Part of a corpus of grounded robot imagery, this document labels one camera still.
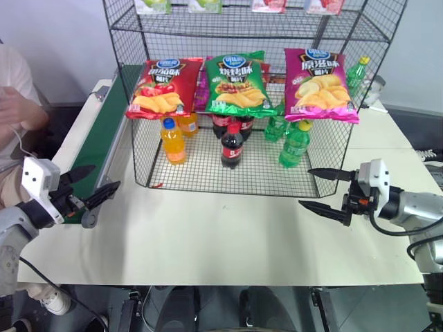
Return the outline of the person's bare hand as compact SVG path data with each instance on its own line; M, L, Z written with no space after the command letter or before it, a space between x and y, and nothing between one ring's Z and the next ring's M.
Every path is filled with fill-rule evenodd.
M48 115L37 103L16 89L1 87L1 125L19 125L26 131L37 131L48 124Z

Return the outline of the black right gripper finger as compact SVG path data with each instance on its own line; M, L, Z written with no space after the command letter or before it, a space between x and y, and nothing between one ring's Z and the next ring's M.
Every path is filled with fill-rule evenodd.
M314 168L309 169L308 172L313 176L330 181L353 181L356 176L355 171L349 172L333 168Z
M325 217L327 219L335 220L344 226L349 226L349 216L347 212L342 210L336 210L331 208L329 205L324 203L319 203L316 201L298 201L301 206L312 211L313 213Z

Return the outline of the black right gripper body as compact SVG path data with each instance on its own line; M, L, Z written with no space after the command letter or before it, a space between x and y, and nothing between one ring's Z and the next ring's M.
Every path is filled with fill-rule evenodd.
M342 211L346 217L370 215L378 208L378 189L364 185L361 188L357 180L351 180L348 193L343 197Z

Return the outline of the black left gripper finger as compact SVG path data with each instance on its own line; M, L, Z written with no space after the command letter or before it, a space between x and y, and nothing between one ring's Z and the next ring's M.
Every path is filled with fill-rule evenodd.
M83 165L71 169L61 175L61 184L77 183L86 178L95 168L95 165Z
M107 183L98 188L90 197L84 199L82 202L87 210L91 211L101 206L105 201L112 199L114 194L120 187L120 181Z

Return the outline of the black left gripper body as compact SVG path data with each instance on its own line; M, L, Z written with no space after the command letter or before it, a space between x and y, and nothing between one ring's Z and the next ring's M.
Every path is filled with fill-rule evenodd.
M58 188L49 192L50 202L63 218L72 217L85 208L83 201L73 194L71 184L77 181L75 176L63 174L60 176Z

